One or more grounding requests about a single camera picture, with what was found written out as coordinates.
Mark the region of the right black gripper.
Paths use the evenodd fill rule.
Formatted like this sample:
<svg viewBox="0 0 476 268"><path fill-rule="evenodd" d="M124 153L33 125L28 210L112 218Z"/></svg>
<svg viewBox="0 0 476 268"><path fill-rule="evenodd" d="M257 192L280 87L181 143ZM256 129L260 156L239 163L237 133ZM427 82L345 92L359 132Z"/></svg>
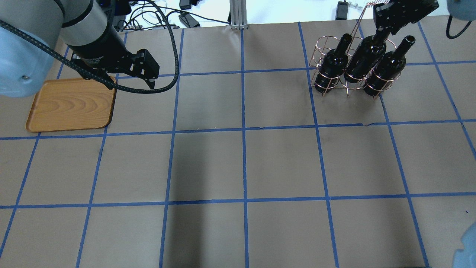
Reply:
<svg viewBox="0 0 476 268"><path fill-rule="evenodd" d="M390 0L373 6L374 23L379 32L392 35L409 23L417 23L439 8L437 0Z"/></svg>

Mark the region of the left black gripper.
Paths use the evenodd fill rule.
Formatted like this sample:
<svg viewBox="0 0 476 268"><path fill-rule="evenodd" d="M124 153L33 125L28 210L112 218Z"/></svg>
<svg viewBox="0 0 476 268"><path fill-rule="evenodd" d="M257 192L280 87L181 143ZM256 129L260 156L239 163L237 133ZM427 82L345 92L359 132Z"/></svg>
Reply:
<svg viewBox="0 0 476 268"><path fill-rule="evenodd" d="M102 56L95 59L82 59L76 53L71 61L81 68L101 76L97 81L109 90L114 89L114 80L108 73L122 73L131 77L138 77L146 81L150 90L155 89L160 66L147 49L140 49L136 53L127 52L125 55Z"/></svg>

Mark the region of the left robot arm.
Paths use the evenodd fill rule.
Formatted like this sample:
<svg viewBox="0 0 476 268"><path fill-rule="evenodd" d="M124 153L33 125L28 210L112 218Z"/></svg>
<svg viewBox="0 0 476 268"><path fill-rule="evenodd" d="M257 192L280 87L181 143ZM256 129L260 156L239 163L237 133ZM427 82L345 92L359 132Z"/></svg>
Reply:
<svg viewBox="0 0 476 268"><path fill-rule="evenodd" d="M130 93L159 93L159 65L146 49L128 51L95 0L1 1L1 95L36 94L58 60L86 80L115 89L113 73L141 78L148 89L119 86Z"/></svg>

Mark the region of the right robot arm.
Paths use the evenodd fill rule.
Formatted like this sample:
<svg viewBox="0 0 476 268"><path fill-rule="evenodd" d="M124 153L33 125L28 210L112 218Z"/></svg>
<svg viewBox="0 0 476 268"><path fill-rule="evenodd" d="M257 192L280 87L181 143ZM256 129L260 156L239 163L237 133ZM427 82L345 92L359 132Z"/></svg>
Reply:
<svg viewBox="0 0 476 268"><path fill-rule="evenodd" d="M447 0L450 17L467 21L475 20L476 2L474 0ZM376 29L395 35L409 23L417 23L439 8L437 0L389 0L374 5L373 16Z"/></svg>

